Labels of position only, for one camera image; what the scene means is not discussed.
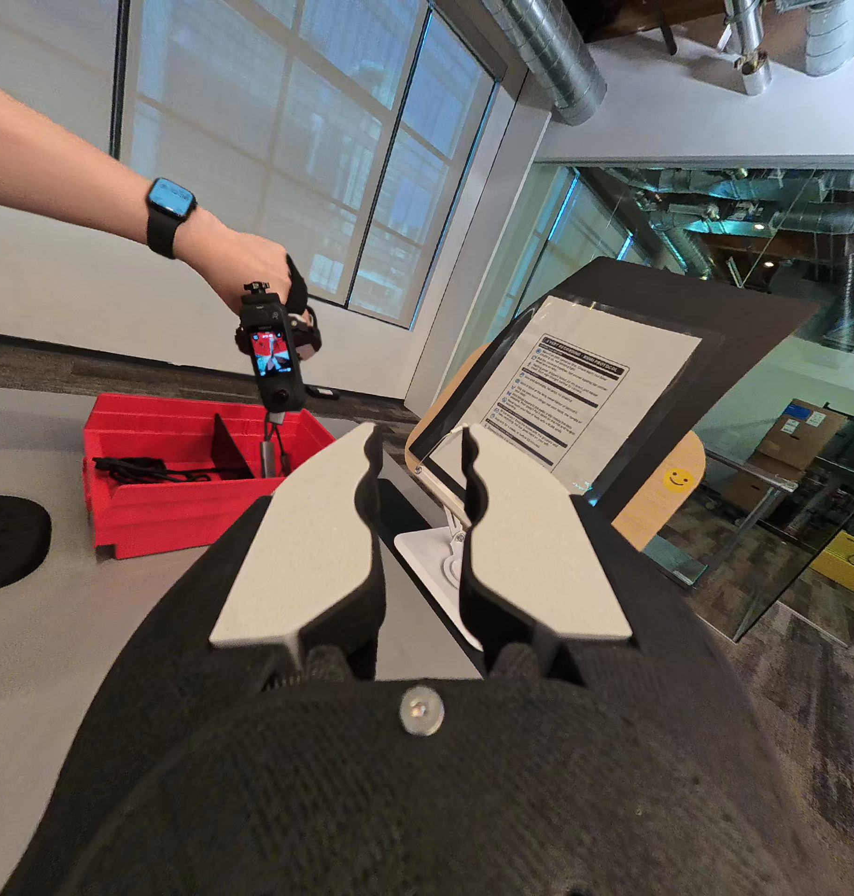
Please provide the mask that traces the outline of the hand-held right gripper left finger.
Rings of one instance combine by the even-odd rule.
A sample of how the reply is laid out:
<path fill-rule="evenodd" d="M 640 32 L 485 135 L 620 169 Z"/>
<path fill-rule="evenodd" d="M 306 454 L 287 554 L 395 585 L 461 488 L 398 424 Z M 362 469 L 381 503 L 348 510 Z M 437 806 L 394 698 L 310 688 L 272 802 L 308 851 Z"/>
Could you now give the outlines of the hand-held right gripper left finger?
<path fill-rule="evenodd" d="M 382 578 L 365 509 L 382 459 L 380 432 L 362 423 L 276 488 L 209 634 L 212 647 L 302 651 L 316 623 L 372 574 Z"/>

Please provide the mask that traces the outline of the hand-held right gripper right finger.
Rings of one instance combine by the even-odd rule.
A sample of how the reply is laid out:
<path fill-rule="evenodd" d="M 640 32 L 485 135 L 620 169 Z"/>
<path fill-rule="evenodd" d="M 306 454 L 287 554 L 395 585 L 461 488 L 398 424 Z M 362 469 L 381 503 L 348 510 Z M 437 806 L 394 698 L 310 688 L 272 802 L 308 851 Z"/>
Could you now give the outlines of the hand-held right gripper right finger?
<path fill-rule="evenodd" d="M 527 631 L 625 643 L 632 629 L 567 488 L 484 425 L 462 430 L 469 522 L 460 585 Z"/>

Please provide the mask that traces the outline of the red plastic bin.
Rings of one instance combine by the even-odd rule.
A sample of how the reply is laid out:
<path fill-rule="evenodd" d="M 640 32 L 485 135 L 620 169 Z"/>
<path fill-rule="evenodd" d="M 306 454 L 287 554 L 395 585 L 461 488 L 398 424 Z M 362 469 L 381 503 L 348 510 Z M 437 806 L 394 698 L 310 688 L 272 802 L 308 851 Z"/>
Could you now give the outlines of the red plastic bin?
<path fill-rule="evenodd" d="M 254 479 L 222 481 L 210 456 L 213 419 L 221 414 Z M 259 405 L 103 393 L 83 430 L 85 506 L 97 547 L 118 559 L 209 546 L 282 477 L 264 478 Z M 152 458 L 176 471 L 203 469 L 208 480 L 122 484 L 98 458 Z"/>

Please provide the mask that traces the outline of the person's left forearm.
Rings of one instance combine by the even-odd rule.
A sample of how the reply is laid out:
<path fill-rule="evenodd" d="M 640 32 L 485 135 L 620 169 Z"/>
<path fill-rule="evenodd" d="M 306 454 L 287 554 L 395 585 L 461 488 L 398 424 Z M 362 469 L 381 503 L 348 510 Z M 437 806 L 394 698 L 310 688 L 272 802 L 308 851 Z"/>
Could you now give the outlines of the person's left forearm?
<path fill-rule="evenodd" d="M 147 245 L 152 183 L 0 90 L 0 206 Z"/>

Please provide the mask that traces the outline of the person's left hand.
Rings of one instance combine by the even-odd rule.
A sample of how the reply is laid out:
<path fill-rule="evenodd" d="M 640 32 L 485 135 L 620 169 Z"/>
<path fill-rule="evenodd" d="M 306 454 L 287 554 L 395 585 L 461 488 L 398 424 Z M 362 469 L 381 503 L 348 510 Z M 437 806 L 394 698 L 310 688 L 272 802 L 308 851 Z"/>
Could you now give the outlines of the person's left hand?
<path fill-rule="evenodd" d="M 291 277 L 285 248 L 232 230 L 208 210 L 196 209 L 179 226 L 174 251 L 236 314 L 245 286 L 253 282 L 267 283 L 283 304 L 287 302 Z"/>

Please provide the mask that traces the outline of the black bin divider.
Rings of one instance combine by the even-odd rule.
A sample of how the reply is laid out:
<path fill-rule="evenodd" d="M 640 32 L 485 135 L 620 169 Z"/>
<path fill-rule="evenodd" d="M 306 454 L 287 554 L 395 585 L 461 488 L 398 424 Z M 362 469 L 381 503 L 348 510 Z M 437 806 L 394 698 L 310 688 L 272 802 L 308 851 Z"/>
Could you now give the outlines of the black bin divider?
<path fill-rule="evenodd" d="M 213 472 L 222 481 L 249 480 L 256 477 L 219 413 L 216 413 L 213 419 L 210 456 Z"/>

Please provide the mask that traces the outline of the white folding stand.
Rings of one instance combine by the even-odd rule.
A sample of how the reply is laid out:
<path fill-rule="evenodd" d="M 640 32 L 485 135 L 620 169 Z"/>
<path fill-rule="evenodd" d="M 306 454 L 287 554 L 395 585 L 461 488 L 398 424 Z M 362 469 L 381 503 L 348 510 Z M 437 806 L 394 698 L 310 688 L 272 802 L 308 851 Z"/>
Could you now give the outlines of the white folding stand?
<path fill-rule="evenodd" d="M 464 638 L 468 647 L 482 652 L 482 644 L 466 629 L 459 612 L 458 590 L 469 528 L 464 505 L 427 468 L 426 462 L 414 468 L 413 476 L 440 503 L 446 522 L 439 528 L 401 533 L 395 537 L 394 546 L 452 624 L 453 631 Z"/>

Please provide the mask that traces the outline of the instruction sheet in plastic sleeve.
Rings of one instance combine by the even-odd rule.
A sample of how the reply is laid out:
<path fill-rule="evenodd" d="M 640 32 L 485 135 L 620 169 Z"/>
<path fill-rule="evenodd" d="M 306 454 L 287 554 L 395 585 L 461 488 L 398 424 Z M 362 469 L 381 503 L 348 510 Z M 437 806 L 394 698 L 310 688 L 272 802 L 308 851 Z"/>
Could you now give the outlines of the instruction sheet in plastic sleeve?
<path fill-rule="evenodd" d="M 582 495 L 701 343 L 548 297 L 459 424 L 482 424 Z"/>

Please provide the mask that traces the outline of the black smartwatch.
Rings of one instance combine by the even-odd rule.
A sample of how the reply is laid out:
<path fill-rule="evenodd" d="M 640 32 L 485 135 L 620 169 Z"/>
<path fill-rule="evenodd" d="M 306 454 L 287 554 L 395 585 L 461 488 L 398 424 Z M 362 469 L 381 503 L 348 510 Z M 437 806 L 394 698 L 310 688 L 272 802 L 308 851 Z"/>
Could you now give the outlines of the black smartwatch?
<path fill-rule="evenodd" d="M 147 196 L 147 246 L 154 253 L 175 259 L 175 237 L 197 209 L 197 197 L 187 188 L 158 177 Z"/>

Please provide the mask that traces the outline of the large framed window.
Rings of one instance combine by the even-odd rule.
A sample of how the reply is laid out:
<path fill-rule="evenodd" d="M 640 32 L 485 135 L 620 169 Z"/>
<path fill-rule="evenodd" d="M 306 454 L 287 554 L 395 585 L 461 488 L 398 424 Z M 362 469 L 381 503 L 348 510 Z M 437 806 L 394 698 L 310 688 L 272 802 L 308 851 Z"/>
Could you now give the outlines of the large framed window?
<path fill-rule="evenodd" d="M 122 159 L 282 243 L 311 297 L 413 327 L 500 82 L 464 15 L 420 1 L 129 5 Z"/>

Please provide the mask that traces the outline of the cardboard box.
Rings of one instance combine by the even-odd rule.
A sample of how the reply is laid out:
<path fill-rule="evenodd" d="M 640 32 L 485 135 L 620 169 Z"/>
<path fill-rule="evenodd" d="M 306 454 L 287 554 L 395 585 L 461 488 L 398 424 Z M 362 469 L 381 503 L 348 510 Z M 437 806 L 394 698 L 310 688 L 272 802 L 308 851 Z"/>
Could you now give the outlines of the cardboard box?
<path fill-rule="evenodd" d="M 792 399 L 760 440 L 756 453 L 806 469 L 847 422 L 847 417 L 831 409 Z"/>

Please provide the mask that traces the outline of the yellow box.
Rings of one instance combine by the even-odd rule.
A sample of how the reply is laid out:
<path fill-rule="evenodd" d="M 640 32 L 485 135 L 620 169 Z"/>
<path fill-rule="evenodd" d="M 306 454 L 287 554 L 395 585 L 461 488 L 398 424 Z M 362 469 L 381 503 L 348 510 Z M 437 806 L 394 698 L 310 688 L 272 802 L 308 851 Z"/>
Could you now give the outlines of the yellow box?
<path fill-rule="evenodd" d="M 812 560 L 810 568 L 854 593 L 854 535 L 838 532 Z"/>

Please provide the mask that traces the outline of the black backing board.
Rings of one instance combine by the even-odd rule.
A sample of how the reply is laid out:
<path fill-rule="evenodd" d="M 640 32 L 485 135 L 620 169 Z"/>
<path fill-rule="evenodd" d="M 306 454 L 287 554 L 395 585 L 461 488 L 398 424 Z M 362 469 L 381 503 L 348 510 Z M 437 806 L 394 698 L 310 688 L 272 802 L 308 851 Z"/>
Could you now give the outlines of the black backing board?
<path fill-rule="evenodd" d="M 552 296 L 702 339 L 676 381 L 658 398 L 592 487 L 582 495 L 567 489 L 573 495 L 586 496 L 608 521 L 618 516 L 682 437 L 752 367 L 812 316 L 811 306 L 800 299 L 772 297 L 635 263 L 595 259 L 553 286 L 502 329 L 414 441 L 415 458 L 426 462 L 461 502 L 465 478 L 459 423 L 506 351 Z"/>

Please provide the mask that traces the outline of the silver ventilation duct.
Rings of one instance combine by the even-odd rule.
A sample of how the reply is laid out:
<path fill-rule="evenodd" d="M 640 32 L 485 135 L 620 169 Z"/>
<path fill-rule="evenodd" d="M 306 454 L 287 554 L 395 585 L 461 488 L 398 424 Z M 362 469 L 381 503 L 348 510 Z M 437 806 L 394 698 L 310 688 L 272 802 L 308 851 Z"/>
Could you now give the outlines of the silver ventilation duct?
<path fill-rule="evenodd" d="M 854 59 L 854 1 L 809 6 L 804 71 L 811 77 L 836 73 Z"/>
<path fill-rule="evenodd" d="M 561 1 L 482 1 L 482 6 L 568 126 L 581 126 L 602 105 L 607 84 Z"/>

